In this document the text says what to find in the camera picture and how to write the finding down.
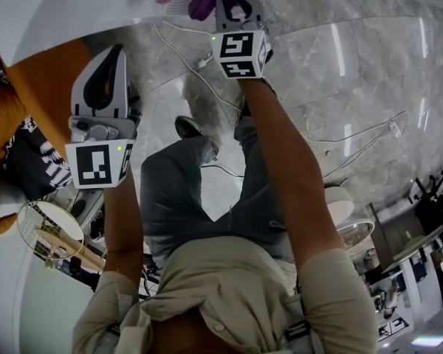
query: plug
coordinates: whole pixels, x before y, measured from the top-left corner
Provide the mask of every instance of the plug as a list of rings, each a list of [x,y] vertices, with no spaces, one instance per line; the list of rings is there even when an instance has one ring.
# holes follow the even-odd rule
[[[402,135],[402,132],[401,132],[399,126],[394,121],[389,122],[389,128],[394,133],[394,136],[396,138],[399,138]]]
[[[209,54],[207,59],[202,59],[197,63],[197,69],[204,68],[208,64],[208,62],[211,61],[212,59],[213,59],[213,54]]]

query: beige shirt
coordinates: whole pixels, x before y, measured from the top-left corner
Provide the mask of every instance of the beige shirt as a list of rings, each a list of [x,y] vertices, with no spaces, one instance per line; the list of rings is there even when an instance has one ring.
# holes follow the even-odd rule
[[[376,352],[374,306],[345,251],[313,257],[298,276],[306,319],[326,353]],[[75,327],[73,352],[92,353],[106,328],[120,324],[114,352],[146,353],[151,321],[194,307],[240,353],[275,352],[291,323],[285,309],[291,294],[283,269],[260,246],[240,237],[191,241],[169,257],[157,295],[144,302],[128,278],[103,273]]]

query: gray shorts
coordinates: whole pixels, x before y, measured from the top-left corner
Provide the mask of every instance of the gray shorts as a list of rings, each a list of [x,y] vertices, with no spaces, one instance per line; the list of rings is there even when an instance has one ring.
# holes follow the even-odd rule
[[[200,167],[210,159],[206,136],[183,139],[149,156],[141,167],[141,214],[145,241],[161,271],[184,243],[217,236],[244,237],[276,260],[294,263],[284,219],[258,143],[251,117],[235,129],[246,170],[239,201],[212,221],[202,208]]]

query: man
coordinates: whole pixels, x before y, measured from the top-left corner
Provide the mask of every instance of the man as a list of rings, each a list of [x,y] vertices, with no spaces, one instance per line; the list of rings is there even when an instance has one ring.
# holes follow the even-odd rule
[[[399,298],[399,285],[396,280],[390,281],[390,288],[385,295],[384,319],[389,320],[397,308]]]
[[[376,352],[374,306],[337,235],[312,151],[263,80],[239,85],[240,201],[216,222],[203,211],[200,167],[218,149],[178,117],[182,140],[142,165],[141,215],[131,172],[105,191],[108,256],[75,327],[75,353],[276,352],[293,323],[295,269],[315,352]],[[143,231],[162,277],[157,295],[138,303]]]

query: gray marble floor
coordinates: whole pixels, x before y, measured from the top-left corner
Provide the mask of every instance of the gray marble floor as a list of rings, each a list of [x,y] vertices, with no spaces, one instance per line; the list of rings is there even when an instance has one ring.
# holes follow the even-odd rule
[[[397,0],[262,2],[275,51],[265,75],[298,130],[311,139],[325,176],[355,159],[325,179],[343,182],[357,205],[355,216],[366,215],[369,202],[402,198],[411,178],[443,168],[443,10]],[[214,30],[213,17],[175,22]],[[157,25],[191,66],[210,53],[205,35]],[[243,174],[241,148],[233,139],[237,111],[188,72],[150,24],[88,40],[94,50],[120,42],[128,53],[131,80],[142,96],[131,157],[137,187],[144,159],[178,139],[174,119],[180,114],[192,115],[221,144],[217,164]],[[219,96],[239,104],[236,82],[226,81],[217,67],[209,62],[200,73]],[[390,119],[401,131],[398,138]],[[242,178],[207,168],[202,179],[203,207],[216,219],[237,201]]]

